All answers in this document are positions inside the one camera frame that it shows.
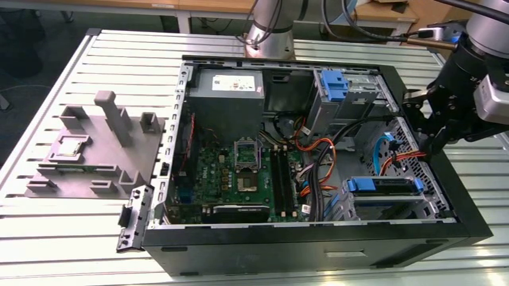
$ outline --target open computer tower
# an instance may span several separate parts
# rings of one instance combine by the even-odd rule
[[[443,152],[398,160],[418,150],[404,91],[388,66],[185,56],[164,159],[132,190],[117,252],[145,250],[171,275],[335,271],[490,237]],[[335,154],[307,151],[372,116]],[[316,200],[310,164],[327,176]]]

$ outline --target case latch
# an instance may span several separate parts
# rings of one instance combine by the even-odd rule
[[[139,186],[130,192],[130,198],[128,199],[126,205],[124,204],[121,207],[118,217],[121,231],[117,243],[117,253],[144,251],[141,248],[141,241],[148,221],[148,212],[151,210],[152,195],[152,186]]]

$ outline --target slotted metal table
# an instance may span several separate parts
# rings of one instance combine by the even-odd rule
[[[509,153],[506,137],[459,142],[444,152],[494,236],[403,269],[169,277],[147,253],[116,254],[122,200],[29,199],[29,176],[57,137],[65,104],[88,114],[97,90],[113,90],[128,114],[173,105],[183,54],[243,56],[229,36],[102,30],[86,35],[0,170],[0,284],[81,285],[506,285],[509,284]],[[432,81],[442,60],[426,49],[295,40],[296,60],[395,66],[408,88]]]

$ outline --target floor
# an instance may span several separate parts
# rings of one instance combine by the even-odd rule
[[[6,111],[0,111],[0,166],[2,166],[48,95],[86,29],[94,27],[110,30],[163,32],[161,19],[157,16],[73,13],[73,19],[72,23],[65,23],[60,12],[40,12],[38,20],[44,27],[45,38],[34,44],[34,50],[44,64],[37,75],[17,79],[0,69],[0,94],[10,103],[10,108]],[[177,32],[175,18],[164,17],[163,22],[165,31]],[[244,23],[243,20],[229,22],[225,19],[207,19],[200,21],[193,18],[192,31],[209,35],[240,35],[251,26],[249,23],[247,25]],[[293,37],[296,39],[320,40],[318,25],[296,24]]]

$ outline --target ram slot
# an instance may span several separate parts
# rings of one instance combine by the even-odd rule
[[[284,196],[284,210],[285,215],[291,216],[293,207],[293,191],[291,189],[291,178],[289,178],[289,164],[288,164],[288,155],[285,151],[277,152],[279,158],[279,177],[280,177],[280,187],[281,193]]]
[[[284,211],[284,198],[279,175],[277,151],[269,151],[269,168],[272,170],[273,210],[276,215],[280,216],[281,212]]]

